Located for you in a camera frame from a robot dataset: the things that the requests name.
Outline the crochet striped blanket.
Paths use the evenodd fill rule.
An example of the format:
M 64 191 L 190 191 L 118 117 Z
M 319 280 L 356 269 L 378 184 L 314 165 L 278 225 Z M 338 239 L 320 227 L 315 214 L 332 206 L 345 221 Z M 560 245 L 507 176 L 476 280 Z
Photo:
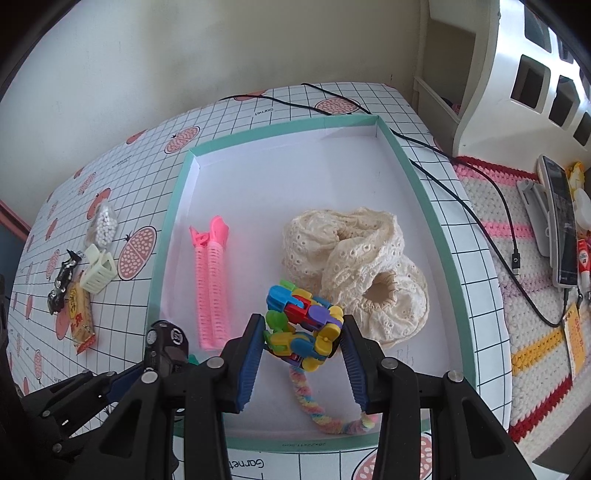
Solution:
M 563 295 L 538 251 L 517 182 L 523 170 L 462 157 L 454 169 L 472 209 L 497 246 L 493 253 L 512 362 L 509 434 L 533 461 L 590 405 L 590 370 L 572 378 L 566 338 L 557 327 Z

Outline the pink hair roller clip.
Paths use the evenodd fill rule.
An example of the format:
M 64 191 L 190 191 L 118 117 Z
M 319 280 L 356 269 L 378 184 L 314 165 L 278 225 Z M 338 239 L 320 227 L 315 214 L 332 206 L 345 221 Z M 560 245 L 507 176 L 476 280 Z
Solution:
M 229 339 L 228 276 L 225 248 L 229 227 L 215 216 L 207 232 L 189 228 L 195 255 L 197 283 L 197 336 L 204 350 L 221 349 Z

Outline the black smartphone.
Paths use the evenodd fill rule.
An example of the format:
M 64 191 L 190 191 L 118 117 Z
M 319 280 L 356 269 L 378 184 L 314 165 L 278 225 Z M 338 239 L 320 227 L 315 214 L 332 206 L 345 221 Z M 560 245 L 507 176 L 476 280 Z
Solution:
M 541 183 L 548 203 L 552 281 L 558 288 L 578 283 L 577 232 L 566 171 L 545 155 L 538 159 Z

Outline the red white tube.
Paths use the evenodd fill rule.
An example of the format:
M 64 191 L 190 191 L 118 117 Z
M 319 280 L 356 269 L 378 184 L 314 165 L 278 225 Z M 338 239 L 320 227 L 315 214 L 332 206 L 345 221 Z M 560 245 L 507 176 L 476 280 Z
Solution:
M 580 238 L 577 242 L 578 273 L 580 286 L 587 286 L 590 283 L 590 253 L 585 239 Z

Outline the pomegranate grid tablecloth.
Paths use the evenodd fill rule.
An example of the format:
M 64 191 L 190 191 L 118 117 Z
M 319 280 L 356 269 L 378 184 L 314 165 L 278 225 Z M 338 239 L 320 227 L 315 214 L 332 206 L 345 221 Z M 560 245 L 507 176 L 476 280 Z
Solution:
M 99 335 L 76 354 L 67 328 L 47 311 L 46 294 L 70 248 L 82 244 L 96 203 L 107 199 L 120 219 L 114 246 L 144 227 L 163 228 L 165 210 L 185 153 L 225 135 L 308 119 L 329 106 L 353 100 L 397 132 L 415 163 L 455 263 L 463 296 L 458 317 L 463 362 L 470 382 L 502 423 L 511 411 L 509 339 L 499 282 L 484 234 L 467 212 L 468 198 L 452 163 L 436 151 L 424 122 L 394 88 L 362 82 L 291 86 L 235 96 L 194 109 L 139 132 L 77 171 L 40 209 L 19 261 L 8 310 L 7 356 L 17 390 L 29 393 L 84 369 L 129 365 L 146 323 L 148 284 L 156 275 L 148 260 L 131 280 L 100 293 L 94 307 Z

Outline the colourful plastic link toy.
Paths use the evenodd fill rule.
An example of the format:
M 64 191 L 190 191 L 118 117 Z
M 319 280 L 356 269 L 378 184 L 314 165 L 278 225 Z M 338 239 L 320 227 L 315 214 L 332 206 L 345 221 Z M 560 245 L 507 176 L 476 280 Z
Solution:
M 266 296 L 266 350 L 294 368 L 317 371 L 335 354 L 344 311 L 293 283 L 281 281 Z

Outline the orange paper tag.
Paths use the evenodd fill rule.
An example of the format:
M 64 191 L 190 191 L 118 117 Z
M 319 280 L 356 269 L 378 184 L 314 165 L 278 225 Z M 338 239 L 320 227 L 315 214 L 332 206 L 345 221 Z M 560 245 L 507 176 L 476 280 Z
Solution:
M 567 307 L 563 317 L 569 364 L 572 378 L 583 370 L 586 362 L 586 345 L 583 338 L 582 323 L 575 303 Z

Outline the cream hair claw clip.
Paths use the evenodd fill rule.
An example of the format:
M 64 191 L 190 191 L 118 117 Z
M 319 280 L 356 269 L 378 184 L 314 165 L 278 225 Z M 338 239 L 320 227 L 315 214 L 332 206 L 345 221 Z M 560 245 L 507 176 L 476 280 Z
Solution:
M 115 261 L 110 252 L 99 250 L 94 244 L 84 254 L 89 266 L 80 277 L 80 286 L 90 294 L 98 294 L 116 277 Z

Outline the grey remote control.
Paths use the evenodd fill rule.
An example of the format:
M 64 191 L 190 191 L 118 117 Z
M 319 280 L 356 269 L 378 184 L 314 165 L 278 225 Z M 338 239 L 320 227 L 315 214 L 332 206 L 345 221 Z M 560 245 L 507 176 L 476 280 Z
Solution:
M 517 182 L 517 189 L 527 212 L 536 245 L 542 257 L 550 257 L 549 207 L 544 187 L 533 180 Z

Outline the white shelf unit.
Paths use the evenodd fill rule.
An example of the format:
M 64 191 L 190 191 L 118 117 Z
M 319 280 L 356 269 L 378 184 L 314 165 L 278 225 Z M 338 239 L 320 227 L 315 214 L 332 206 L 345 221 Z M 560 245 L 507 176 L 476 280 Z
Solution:
M 438 147 L 454 151 L 477 43 L 472 1 L 422 1 L 413 106 Z

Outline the orange rice cracker packet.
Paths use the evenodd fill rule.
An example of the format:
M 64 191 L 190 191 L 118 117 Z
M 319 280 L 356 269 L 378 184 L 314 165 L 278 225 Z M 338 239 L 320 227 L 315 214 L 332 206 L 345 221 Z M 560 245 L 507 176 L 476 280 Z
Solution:
M 76 282 L 69 290 L 68 314 L 70 331 L 76 353 L 81 354 L 91 347 L 96 340 L 90 294 Z

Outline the cotton swab bag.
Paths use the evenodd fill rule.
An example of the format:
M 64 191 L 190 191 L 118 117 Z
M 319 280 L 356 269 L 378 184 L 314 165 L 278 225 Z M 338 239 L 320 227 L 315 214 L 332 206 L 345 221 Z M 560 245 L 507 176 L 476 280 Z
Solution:
M 114 209 L 107 201 L 98 204 L 86 232 L 85 245 L 106 249 L 113 241 L 118 227 Z

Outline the cream lace scrunchie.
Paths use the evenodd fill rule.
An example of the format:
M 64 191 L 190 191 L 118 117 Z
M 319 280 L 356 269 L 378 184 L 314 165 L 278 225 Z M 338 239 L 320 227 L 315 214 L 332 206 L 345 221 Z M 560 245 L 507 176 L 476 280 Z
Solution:
M 405 254 L 390 212 L 305 211 L 283 228 L 283 266 L 288 280 L 341 306 L 384 348 L 414 337 L 428 321 L 427 280 Z

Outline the black foil candy wrapper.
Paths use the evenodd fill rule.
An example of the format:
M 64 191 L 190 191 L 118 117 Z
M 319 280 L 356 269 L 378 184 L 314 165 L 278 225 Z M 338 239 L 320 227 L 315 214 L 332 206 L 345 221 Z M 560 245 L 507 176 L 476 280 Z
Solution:
M 74 271 L 81 262 L 79 252 L 67 249 L 69 258 L 61 263 L 60 270 L 53 283 L 53 288 L 47 296 L 47 307 L 51 315 L 59 313 L 65 305 L 68 287 L 73 279 Z

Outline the teal cardboard tray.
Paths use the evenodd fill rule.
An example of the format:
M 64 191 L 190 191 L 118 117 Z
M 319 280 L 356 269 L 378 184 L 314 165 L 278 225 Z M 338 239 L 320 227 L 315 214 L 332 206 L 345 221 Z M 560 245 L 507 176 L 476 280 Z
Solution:
M 341 115 L 243 131 L 196 146 L 165 214 L 149 321 L 212 350 L 197 324 L 192 231 L 228 225 L 222 275 L 230 337 L 266 313 L 287 280 L 339 305 L 363 335 L 415 371 L 476 377 L 467 301 L 448 238 L 418 171 L 384 120 Z

